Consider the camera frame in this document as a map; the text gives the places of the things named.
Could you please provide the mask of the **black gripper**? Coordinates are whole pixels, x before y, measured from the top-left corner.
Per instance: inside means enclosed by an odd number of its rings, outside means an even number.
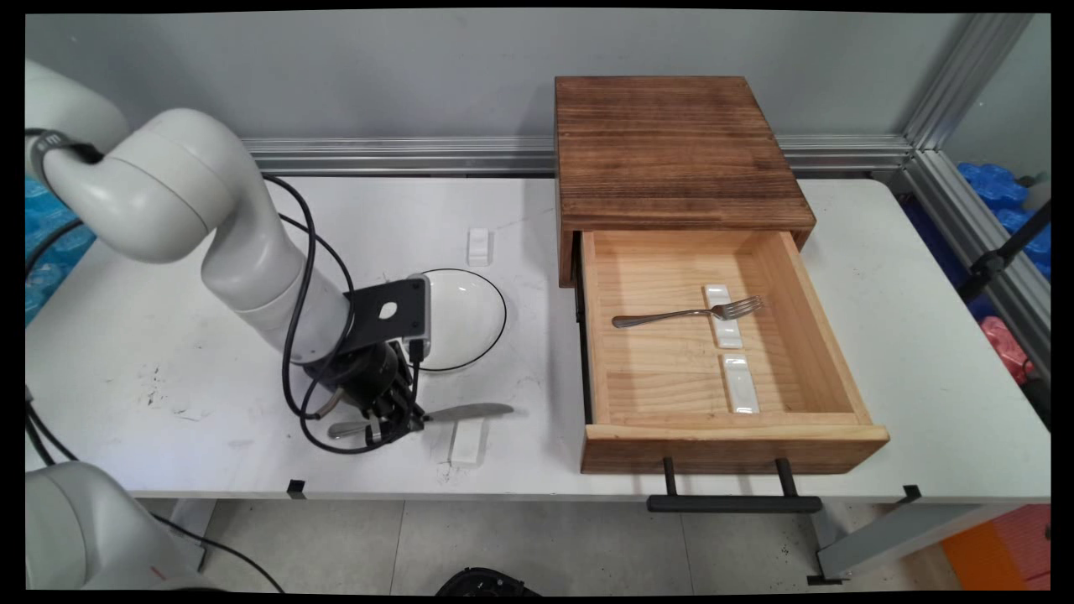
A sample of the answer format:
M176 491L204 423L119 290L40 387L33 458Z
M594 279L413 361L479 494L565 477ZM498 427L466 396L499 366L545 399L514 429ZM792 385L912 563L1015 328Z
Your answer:
M420 432L426 413L417 402L417 378L398 341L342 353L322 366L321 385L331 391L321 408L326 417L342 403L369 418L366 446L383 446L400 438L400 432Z

